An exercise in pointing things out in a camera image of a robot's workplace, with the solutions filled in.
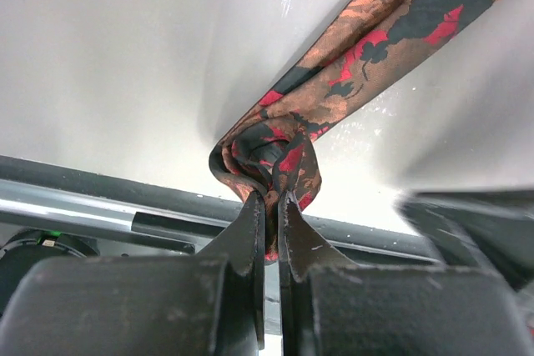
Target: fabric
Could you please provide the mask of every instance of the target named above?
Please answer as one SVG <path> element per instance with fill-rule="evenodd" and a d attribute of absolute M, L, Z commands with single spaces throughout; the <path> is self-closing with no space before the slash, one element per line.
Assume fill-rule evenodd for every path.
<path fill-rule="evenodd" d="M 267 207 L 277 259 L 279 196 L 305 209 L 320 190 L 312 143 L 425 61 L 496 0 L 352 0 L 315 45 L 217 143 L 213 175 Z"/>

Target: fabric fold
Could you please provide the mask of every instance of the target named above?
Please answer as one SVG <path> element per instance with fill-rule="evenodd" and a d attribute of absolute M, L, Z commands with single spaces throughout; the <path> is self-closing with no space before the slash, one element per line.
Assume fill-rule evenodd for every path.
<path fill-rule="evenodd" d="M 352 0 L 314 46 L 217 143 L 213 175 L 267 210 L 266 259 L 276 260 L 276 205 L 305 209 L 320 190 L 312 143 L 404 77 L 496 0 Z"/>

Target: folded fabric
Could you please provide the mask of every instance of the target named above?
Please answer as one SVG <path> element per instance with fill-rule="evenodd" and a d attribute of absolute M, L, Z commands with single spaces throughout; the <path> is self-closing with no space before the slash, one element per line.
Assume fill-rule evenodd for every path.
<path fill-rule="evenodd" d="M 314 46 L 220 139 L 213 175 L 267 207 L 266 259 L 276 260 L 276 206 L 301 209 L 320 190 L 312 143 L 441 48 L 496 0 L 352 0 Z"/>

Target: brown fabric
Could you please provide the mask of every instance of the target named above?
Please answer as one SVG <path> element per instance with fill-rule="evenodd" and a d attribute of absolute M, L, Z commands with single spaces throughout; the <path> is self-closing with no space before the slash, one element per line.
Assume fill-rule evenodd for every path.
<path fill-rule="evenodd" d="M 320 189 L 317 138 L 426 60 L 496 0 L 352 0 L 316 44 L 215 146 L 214 176 L 268 210 L 267 259 L 276 258 L 276 204 L 304 209 Z"/>

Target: black round object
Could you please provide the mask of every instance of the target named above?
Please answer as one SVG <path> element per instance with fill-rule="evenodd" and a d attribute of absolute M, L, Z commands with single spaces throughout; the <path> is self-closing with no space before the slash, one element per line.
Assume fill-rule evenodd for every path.
<path fill-rule="evenodd" d="M 25 229 L 9 239 L 0 249 L 0 315 L 34 264 L 57 256 L 98 256 L 96 243 L 84 239 L 37 229 Z"/>

